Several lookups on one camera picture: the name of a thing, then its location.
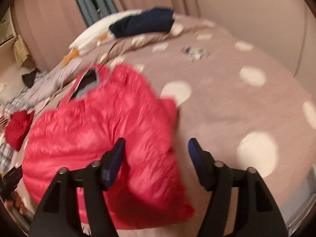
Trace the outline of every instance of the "red puffer jacket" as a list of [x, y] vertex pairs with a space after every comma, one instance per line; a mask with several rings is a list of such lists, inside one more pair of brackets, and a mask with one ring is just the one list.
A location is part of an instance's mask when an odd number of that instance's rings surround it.
[[[108, 68], [91, 69], [101, 84], [81, 99], [70, 99], [82, 74], [59, 108], [45, 112], [31, 128], [23, 161], [27, 190], [39, 202], [59, 168], [84, 168], [123, 137], [126, 159], [114, 185], [104, 192], [115, 227], [143, 229], [189, 219], [193, 208], [172, 148], [175, 103], [156, 98], [129, 65], [117, 65], [105, 85]], [[78, 202], [87, 223], [82, 189]]]

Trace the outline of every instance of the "bed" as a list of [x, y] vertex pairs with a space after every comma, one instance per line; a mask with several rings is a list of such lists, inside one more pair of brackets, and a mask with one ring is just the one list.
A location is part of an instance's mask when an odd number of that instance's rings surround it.
[[[179, 121], [174, 147], [196, 212], [178, 225], [119, 230], [120, 236], [196, 236], [210, 195], [200, 186], [188, 155], [192, 137], [229, 167], [255, 167], [279, 206], [316, 162], [316, 109], [311, 96], [276, 60], [216, 23], [176, 15], [168, 34], [106, 41], [85, 56], [69, 81], [92, 64], [115, 67], [123, 61], [141, 72], [158, 95], [176, 100]], [[70, 87], [41, 113], [55, 109]], [[11, 165], [21, 164], [26, 145], [27, 137]], [[23, 184], [18, 192], [29, 204]], [[235, 190], [227, 233], [233, 227], [236, 199]]]

